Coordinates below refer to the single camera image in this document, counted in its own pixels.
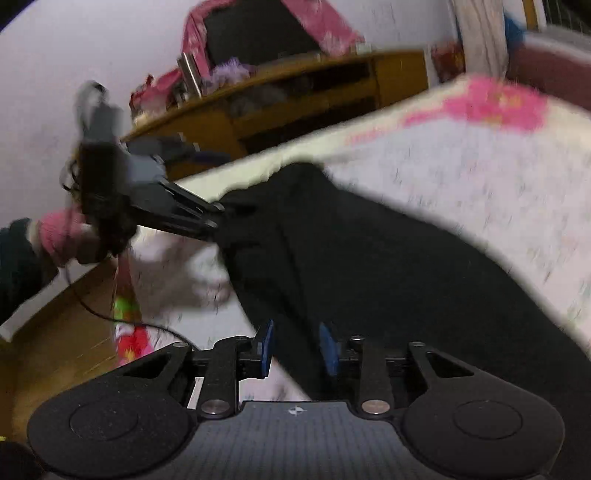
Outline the left hand pink sleeve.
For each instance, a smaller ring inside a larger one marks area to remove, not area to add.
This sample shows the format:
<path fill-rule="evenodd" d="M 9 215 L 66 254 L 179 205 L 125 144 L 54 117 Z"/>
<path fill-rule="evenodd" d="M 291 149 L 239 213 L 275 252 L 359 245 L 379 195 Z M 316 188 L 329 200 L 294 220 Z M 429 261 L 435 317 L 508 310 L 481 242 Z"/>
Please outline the left hand pink sleeve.
<path fill-rule="evenodd" d="M 46 214 L 38 222 L 37 232 L 43 252 L 58 268 L 72 260 L 91 265 L 107 257 L 106 249 L 78 207 Z"/>

